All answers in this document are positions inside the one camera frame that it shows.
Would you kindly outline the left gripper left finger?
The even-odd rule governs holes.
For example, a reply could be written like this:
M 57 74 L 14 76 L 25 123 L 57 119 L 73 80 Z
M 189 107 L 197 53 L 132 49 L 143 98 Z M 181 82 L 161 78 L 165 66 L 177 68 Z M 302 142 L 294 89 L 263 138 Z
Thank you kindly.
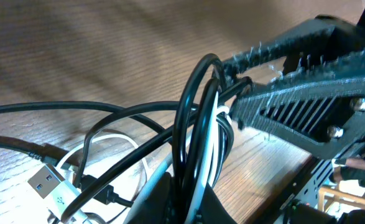
M 170 199 L 172 176 L 168 172 L 154 174 L 131 207 L 125 223 L 165 223 Z

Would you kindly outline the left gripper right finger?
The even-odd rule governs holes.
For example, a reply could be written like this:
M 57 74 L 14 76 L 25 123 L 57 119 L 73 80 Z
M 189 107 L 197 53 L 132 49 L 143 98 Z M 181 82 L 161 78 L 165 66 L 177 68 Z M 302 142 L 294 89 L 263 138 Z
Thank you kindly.
M 208 184 L 206 185 L 201 205 L 197 212 L 197 223 L 236 224 Z

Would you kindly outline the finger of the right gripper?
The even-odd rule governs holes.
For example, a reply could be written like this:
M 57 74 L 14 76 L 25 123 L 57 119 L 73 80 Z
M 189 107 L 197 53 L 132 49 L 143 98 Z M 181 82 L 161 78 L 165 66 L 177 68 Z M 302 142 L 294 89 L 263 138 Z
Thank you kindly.
M 317 158 L 348 157 L 365 145 L 365 77 L 263 89 L 236 98 L 231 117 Z
M 365 30 L 340 18 L 319 15 L 276 39 L 225 60 L 224 74 L 234 78 L 252 67 L 293 55 L 334 58 L 365 48 Z

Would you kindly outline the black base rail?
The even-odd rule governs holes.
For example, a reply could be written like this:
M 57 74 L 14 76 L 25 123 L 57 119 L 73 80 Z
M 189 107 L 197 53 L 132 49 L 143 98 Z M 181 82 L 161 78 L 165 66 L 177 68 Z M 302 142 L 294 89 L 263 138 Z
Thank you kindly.
M 277 188 L 276 196 L 258 209 L 252 222 L 288 223 L 297 205 L 315 207 L 318 203 L 318 190 L 332 171 L 331 160 L 311 157 L 287 185 Z

